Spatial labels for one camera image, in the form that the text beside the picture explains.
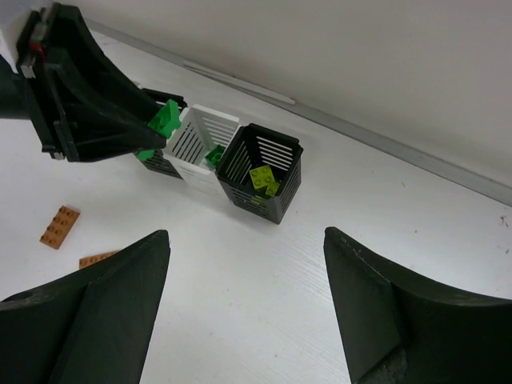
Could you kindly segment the orange lego brick centre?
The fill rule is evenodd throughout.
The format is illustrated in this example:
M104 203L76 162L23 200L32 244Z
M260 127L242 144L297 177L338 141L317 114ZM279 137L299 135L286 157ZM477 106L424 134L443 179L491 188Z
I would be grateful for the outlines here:
M102 260L105 260L105 259L113 256L117 252L118 252L117 250L113 250L113 251L108 251L108 252L101 253L101 254L95 254L95 255L91 255L91 256L86 256L84 258L80 258L78 261L78 268L80 270L84 269L88 266L91 266L97 262L100 262Z

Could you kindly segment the lime lego brick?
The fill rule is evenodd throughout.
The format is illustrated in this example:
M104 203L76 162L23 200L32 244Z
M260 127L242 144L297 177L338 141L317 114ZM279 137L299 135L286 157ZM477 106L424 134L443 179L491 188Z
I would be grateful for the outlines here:
M249 170L250 180L256 190L264 188L269 182L274 182L272 169L269 165L260 166Z
M265 195L269 197L274 197L278 192L279 187L279 182L269 182L265 189Z

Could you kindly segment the white slotted bin centre right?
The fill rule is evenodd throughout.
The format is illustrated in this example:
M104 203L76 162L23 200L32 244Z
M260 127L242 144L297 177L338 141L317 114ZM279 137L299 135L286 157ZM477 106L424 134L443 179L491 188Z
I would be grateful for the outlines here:
M226 201L215 168L207 164L205 156L216 145L228 147L240 127L239 118L196 104L184 109L181 120L182 126L162 151L163 157L194 192Z

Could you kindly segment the orange flat lego plate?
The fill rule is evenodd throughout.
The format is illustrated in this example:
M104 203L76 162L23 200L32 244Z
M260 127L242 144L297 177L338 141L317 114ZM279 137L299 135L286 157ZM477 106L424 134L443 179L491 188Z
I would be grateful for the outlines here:
M39 238L40 243L54 250L59 250L78 220L80 213L79 210L73 207L61 206Z

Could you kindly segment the black slotted bin far right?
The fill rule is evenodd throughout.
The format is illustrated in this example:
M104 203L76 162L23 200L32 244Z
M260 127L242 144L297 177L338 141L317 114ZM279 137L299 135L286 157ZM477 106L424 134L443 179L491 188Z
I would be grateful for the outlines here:
M256 124L242 126L216 175L237 207L279 224L301 185L299 140Z

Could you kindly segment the black slotted bin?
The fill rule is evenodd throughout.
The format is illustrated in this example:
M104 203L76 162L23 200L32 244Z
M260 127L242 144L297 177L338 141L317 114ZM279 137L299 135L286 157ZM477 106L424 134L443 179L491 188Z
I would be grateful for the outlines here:
M216 175L237 207L279 224L301 185L299 140L256 124L242 126Z
M173 132L181 126L180 113L187 107L184 97L159 90L147 88L142 90L160 106L159 111L147 125L165 139L170 139ZM182 179L170 161L163 157L162 150L140 151L136 153L136 157L148 170Z

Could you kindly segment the dark green lego plate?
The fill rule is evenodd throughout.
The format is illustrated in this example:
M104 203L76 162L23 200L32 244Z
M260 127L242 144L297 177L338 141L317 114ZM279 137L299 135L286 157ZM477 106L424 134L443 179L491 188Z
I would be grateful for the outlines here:
M182 126L181 112L186 107L182 100L163 97L156 101L158 110L151 116L145 116L144 123L165 139L161 150L170 142L173 134Z

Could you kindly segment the dark green lego brick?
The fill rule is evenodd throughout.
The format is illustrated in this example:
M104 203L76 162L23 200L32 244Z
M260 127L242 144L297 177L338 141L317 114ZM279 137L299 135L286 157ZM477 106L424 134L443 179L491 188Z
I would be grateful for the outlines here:
M214 147L205 156L205 160L206 160L207 164L209 166L215 168L217 166L217 164L219 164L225 149L226 148L222 145L216 145L216 147Z

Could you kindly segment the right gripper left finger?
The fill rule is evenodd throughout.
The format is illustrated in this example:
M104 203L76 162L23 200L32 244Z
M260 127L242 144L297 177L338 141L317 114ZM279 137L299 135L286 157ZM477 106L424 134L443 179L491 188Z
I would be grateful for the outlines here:
M1 302L3 383L138 383L170 261L157 230Z

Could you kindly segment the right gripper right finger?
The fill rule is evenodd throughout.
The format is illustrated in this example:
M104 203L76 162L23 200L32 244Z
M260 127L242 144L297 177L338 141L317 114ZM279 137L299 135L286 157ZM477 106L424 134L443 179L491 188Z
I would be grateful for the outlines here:
M323 249L353 383L510 382L510 300L436 282L335 227Z

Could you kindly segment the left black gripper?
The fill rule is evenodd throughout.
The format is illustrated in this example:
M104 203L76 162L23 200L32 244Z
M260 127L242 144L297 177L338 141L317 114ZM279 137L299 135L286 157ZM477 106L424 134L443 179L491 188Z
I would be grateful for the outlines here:
M165 137L140 123L68 118L53 128L45 120L35 79L38 57L29 39L51 7L51 2L1 3L1 118L30 121L42 151L55 160L98 162L163 148ZM105 56L76 6L54 5L42 47L45 68L92 111L119 120L149 120L158 112L159 105Z

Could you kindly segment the black slotted bin centre left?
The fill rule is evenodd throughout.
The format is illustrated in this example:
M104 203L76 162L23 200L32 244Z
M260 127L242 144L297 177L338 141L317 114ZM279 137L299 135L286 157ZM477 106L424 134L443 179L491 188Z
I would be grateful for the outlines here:
M184 97L159 90L147 88L142 90L160 106L159 111L147 125L165 139L170 139L173 132L181 126L180 113L187 107ZM182 179L170 161L163 157L162 150L140 151L136 153L136 157L148 170Z

